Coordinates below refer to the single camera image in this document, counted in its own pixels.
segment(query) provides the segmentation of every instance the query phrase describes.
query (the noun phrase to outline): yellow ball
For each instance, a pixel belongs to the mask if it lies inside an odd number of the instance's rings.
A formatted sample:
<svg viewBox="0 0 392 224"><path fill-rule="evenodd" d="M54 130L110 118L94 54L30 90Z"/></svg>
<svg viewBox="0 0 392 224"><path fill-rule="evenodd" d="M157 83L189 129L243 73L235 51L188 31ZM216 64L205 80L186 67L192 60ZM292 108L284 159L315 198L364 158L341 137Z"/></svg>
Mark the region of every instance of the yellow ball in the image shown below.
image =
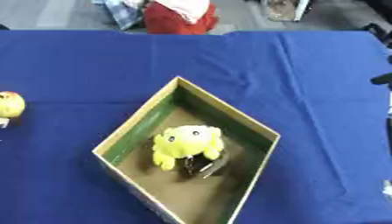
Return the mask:
<svg viewBox="0 0 392 224"><path fill-rule="evenodd" d="M17 93L0 92L0 117L17 117L25 110L25 100Z"/></svg>

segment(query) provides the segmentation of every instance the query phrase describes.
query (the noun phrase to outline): stuffed toy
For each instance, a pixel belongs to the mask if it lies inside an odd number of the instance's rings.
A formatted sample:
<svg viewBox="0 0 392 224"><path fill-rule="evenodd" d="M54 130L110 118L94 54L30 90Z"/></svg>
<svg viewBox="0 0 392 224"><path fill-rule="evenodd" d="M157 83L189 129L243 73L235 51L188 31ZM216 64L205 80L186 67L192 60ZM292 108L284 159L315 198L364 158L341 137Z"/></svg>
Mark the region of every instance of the stuffed toy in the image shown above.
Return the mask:
<svg viewBox="0 0 392 224"><path fill-rule="evenodd" d="M13 92L0 92L0 128L5 128L10 118L18 117L25 110L25 100Z"/></svg>
<svg viewBox="0 0 392 224"><path fill-rule="evenodd" d="M178 158L191 158L202 153L215 160L224 144L221 130L203 125L185 125L166 129L154 137L153 162L163 171L170 171Z"/></svg>

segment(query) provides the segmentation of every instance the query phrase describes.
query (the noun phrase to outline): open box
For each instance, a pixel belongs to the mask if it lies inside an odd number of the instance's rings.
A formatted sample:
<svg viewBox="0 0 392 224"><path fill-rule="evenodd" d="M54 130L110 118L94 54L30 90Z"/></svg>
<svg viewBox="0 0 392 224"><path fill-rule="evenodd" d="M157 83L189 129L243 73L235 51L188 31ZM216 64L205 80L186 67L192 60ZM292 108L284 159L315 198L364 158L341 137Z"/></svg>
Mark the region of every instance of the open box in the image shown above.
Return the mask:
<svg viewBox="0 0 392 224"><path fill-rule="evenodd" d="M184 181L152 163L151 137L168 127L219 127L230 161L219 176ZM169 223L232 223L254 187L279 134L176 77L93 153L109 173Z"/></svg>

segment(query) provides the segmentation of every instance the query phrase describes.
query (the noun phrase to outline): white object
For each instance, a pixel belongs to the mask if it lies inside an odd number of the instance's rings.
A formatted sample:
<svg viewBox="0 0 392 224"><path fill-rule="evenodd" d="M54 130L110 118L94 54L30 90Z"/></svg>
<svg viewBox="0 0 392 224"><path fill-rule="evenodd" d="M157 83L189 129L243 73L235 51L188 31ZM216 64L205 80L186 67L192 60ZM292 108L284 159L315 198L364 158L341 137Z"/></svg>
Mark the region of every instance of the white object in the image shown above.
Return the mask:
<svg viewBox="0 0 392 224"><path fill-rule="evenodd" d="M392 185L389 180L384 180L384 189L382 191L385 195L392 197Z"/></svg>
<svg viewBox="0 0 392 224"><path fill-rule="evenodd" d="M392 92L389 93L389 110L388 115L392 116Z"/></svg>
<svg viewBox="0 0 392 224"><path fill-rule="evenodd" d="M122 0L130 8L139 9L143 4L144 0Z"/></svg>
<svg viewBox="0 0 392 224"><path fill-rule="evenodd" d="M296 9L296 16L294 17L294 21L301 20L302 16L306 11L306 7L308 6L310 0L300 0Z"/></svg>
<svg viewBox="0 0 392 224"><path fill-rule="evenodd" d="M105 0L91 0L92 4L105 4Z"/></svg>
<svg viewBox="0 0 392 224"><path fill-rule="evenodd" d="M177 12L185 21L196 24L210 5L210 0L155 0L164 7Z"/></svg>
<svg viewBox="0 0 392 224"><path fill-rule="evenodd" d="M3 117L0 117L0 129L5 129L5 128L7 128L8 123L10 123L10 118L3 118Z"/></svg>

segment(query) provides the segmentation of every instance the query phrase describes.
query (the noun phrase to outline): cardboard box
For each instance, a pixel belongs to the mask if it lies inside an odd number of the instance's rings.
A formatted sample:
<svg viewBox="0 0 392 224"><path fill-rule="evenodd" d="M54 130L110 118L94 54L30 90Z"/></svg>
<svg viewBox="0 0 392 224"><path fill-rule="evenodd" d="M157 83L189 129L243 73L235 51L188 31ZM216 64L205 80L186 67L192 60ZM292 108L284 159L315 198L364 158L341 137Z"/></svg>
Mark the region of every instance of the cardboard box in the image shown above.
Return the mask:
<svg viewBox="0 0 392 224"><path fill-rule="evenodd" d="M222 130L230 153L220 176L179 179L152 163L151 137L168 127ZM168 223L233 223L279 140L279 134L177 77L153 95L93 153L109 173Z"/></svg>

